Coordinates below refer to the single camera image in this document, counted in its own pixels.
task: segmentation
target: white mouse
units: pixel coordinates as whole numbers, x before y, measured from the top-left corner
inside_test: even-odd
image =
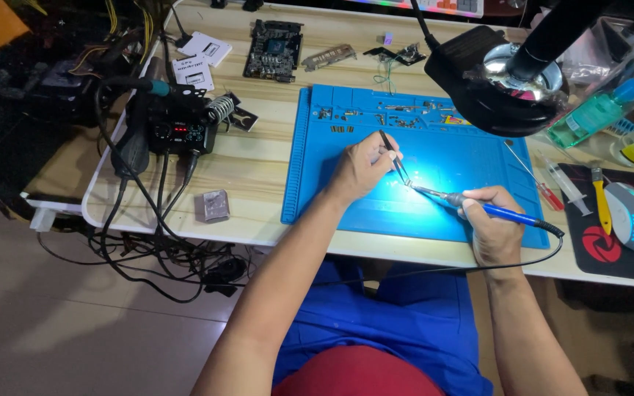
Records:
[[[605,188],[616,237],[634,250],[634,187],[625,183],[610,183]]]

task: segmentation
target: green liquid bottle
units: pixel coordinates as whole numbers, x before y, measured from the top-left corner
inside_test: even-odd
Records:
[[[598,93],[591,96],[549,127],[547,134],[559,147],[568,149],[619,120],[624,114],[623,104],[633,100],[634,78],[630,78],[610,95]]]

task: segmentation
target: blue bottle cap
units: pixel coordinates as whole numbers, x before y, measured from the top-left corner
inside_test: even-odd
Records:
[[[634,78],[630,78],[613,90],[613,96],[619,102],[634,100]]]

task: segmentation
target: yellow brush handle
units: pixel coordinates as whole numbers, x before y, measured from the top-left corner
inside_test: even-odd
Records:
[[[607,235],[611,235],[613,223],[611,223],[611,211],[608,210],[608,201],[606,201],[606,193],[603,191],[603,180],[593,182],[596,188],[596,204],[598,205],[598,219],[601,220],[601,227]]]

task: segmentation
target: keyboard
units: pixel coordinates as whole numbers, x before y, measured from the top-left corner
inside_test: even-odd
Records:
[[[358,3],[378,4],[398,8],[412,8],[409,0],[348,0]],[[418,0],[420,10],[433,13],[468,16],[481,18],[483,16],[484,0]]]

